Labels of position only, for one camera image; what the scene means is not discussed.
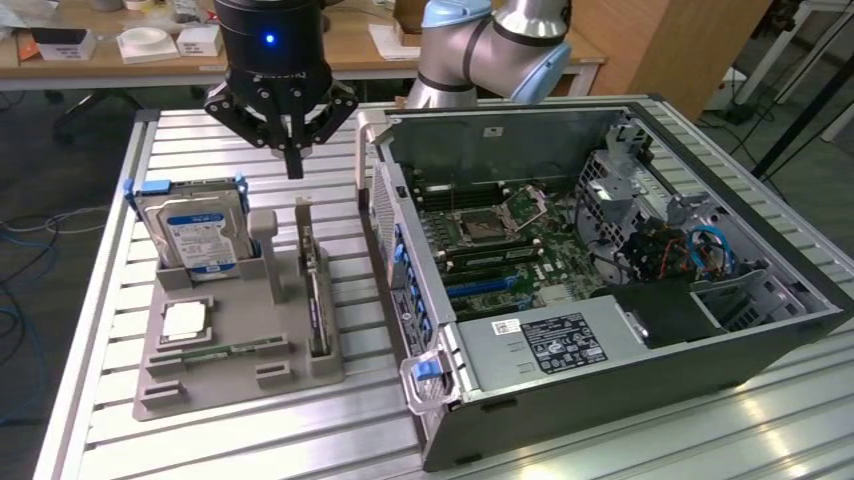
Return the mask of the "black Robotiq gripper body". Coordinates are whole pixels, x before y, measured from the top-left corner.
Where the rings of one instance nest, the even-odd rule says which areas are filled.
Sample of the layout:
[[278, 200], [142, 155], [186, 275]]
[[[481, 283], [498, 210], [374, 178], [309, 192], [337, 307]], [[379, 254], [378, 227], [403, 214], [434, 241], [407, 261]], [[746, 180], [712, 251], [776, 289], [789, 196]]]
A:
[[294, 143], [294, 84], [325, 93], [333, 82], [325, 58], [319, 1], [217, 1], [215, 13], [233, 87], [267, 85]]

